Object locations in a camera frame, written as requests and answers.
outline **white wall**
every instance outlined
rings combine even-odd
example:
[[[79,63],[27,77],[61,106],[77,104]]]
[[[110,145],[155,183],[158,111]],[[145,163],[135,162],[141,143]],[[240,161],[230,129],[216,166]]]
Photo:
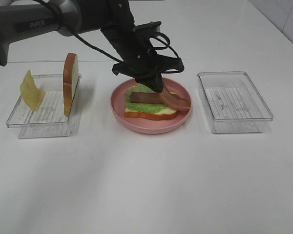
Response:
[[[293,43],[293,0],[249,0]]]

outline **clear plastic container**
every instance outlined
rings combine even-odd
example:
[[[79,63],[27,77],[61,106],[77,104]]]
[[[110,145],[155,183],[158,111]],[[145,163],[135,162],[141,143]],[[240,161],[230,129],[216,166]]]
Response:
[[[197,76],[213,133],[259,133],[273,120],[247,73],[202,72]]]
[[[63,76],[33,76],[36,86],[45,91],[38,111],[33,111],[20,96],[10,114],[6,126],[13,129],[18,138],[66,137],[77,132],[81,110],[79,74],[75,95],[69,116],[64,115]]]

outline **pink plate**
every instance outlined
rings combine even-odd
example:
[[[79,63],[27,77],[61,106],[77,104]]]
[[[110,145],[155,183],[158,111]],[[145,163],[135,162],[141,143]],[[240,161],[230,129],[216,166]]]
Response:
[[[187,90],[179,83],[163,78],[163,82],[170,91],[175,91],[181,98],[185,98],[190,101],[192,106],[192,100]],[[149,120],[145,118],[125,118],[125,92],[138,83],[134,79],[130,79],[120,84],[111,95],[111,108],[116,119],[123,124],[126,128],[139,133],[146,134],[159,134],[166,133],[178,128],[183,124],[190,115],[190,111],[179,112],[178,115],[170,120]]]

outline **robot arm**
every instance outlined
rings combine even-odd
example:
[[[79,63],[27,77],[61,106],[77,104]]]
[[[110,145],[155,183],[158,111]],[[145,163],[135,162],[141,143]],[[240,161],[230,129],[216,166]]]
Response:
[[[100,29],[121,56],[112,71],[124,74],[150,87],[163,89],[162,73],[182,72],[179,57],[156,53],[166,49],[169,39],[158,31],[160,22],[135,26],[128,0],[49,0],[43,5],[0,7],[0,65],[7,64],[10,43],[51,31],[64,36]],[[153,47],[150,38],[164,38],[164,47]]]

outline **bread crust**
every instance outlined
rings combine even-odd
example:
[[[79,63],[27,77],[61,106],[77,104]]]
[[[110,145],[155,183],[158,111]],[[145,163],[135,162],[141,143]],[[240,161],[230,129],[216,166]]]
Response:
[[[152,114],[152,113],[145,113],[145,112],[138,112],[138,111],[126,111],[125,112],[125,117],[133,117],[133,118],[146,118],[149,120],[170,120],[175,118],[178,115],[178,111],[171,115],[167,114],[162,114],[162,115],[157,115],[157,114]]]
[[[73,68],[76,54],[68,53],[66,56],[63,69],[63,98],[64,98],[64,114],[66,116],[70,113],[70,108],[73,102]]]

